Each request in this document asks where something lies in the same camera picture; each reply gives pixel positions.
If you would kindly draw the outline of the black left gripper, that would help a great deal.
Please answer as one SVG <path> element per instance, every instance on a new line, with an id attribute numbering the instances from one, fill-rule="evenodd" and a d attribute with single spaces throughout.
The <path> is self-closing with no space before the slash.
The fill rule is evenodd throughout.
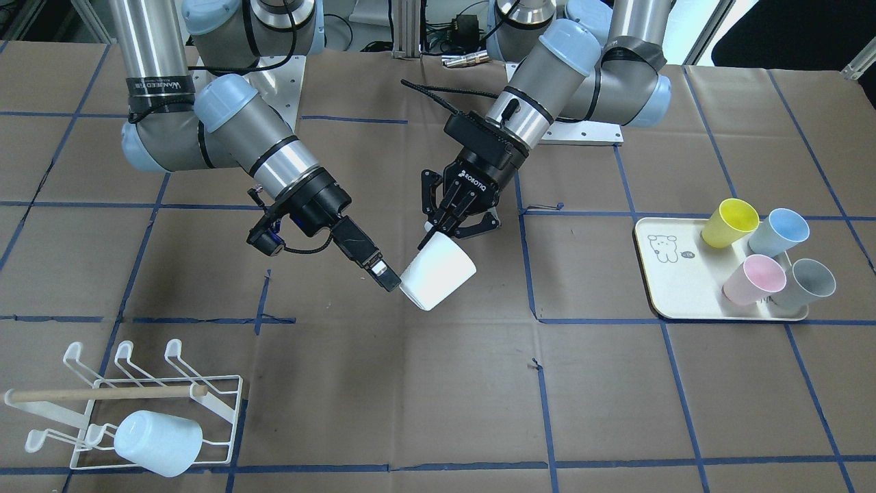
<path id="1" fill-rule="evenodd" d="M 485 160 L 478 158 L 475 153 L 464 149 L 463 146 L 456 159 L 444 169 L 442 175 L 435 171 L 423 170 L 420 175 L 420 194 L 422 194 L 422 211 L 427 217 L 428 231 L 420 240 L 417 250 L 424 249 L 436 233 L 445 234 L 450 238 L 470 238 L 500 228 L 500 219 L 493 212 L 486 210 L 500 202 L 501 191 L 512 181 L 517 171 L 519 169 L 513 166 L 508 166 L 504 170 L 492 168 Z M 443 197 L 441 203 L 438 203 L 436 191 L 441 184 Z M 485 214 L 478 224 L 460 227 L 466 218 L 481 212 Z"/>

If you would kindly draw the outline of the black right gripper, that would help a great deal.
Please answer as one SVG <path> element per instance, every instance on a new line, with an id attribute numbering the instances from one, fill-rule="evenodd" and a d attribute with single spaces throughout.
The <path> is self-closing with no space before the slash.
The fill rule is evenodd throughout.
<path id="1" fill-rule="evenodd" d="M 332 227 L 332 240 L 350 261 L 367 271 L 387 292 L 394 291 L 401 280 L 384 260 L 381 250 L 349 216 L 342 216 L 352 203 L 350 195 L 327 170 L 315 170 L 276 198 L 267 210 L 265 234 L 273 240 L 279 237 L 271 226 L 289 215 L 307 237 L 315 236 L 325 227 Z"/>

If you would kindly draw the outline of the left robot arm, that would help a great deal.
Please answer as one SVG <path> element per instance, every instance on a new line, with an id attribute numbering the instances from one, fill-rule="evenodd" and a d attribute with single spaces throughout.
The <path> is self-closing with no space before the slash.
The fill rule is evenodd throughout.
<path id="1" fill-rule="evenodd" d="M 660 74 L 669 1 L 617 1 L 600 42 L 582 19 L 554 21 L 485 116 L 463 112 L 416 86 L 450 111 L 444 131 L 462 150 L 443 172 L 422 172 L 425 240 L 468 238 L 500 227 L 495 207 L 529 153 L 558 118 L 651 126 L 666 115 L 671 82 Z"/>

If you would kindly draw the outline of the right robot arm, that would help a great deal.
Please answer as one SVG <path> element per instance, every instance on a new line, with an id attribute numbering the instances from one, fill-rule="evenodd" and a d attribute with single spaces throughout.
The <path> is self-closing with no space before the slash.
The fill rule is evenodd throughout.
<path id="1" fill-rule="evenodd" d="M 325 46 L 320 1 L 113 1 L 127 71 L 125 157 L 159 173 L 243 169 L 262 218 L 247 243 L 268 256 L 287 250 L 285 216 L 309 237 L 322 230 L 387 291 L 400 278 L 344 214 L 351 204 L 266 101 L 281 93 L 283 66 Z"/>

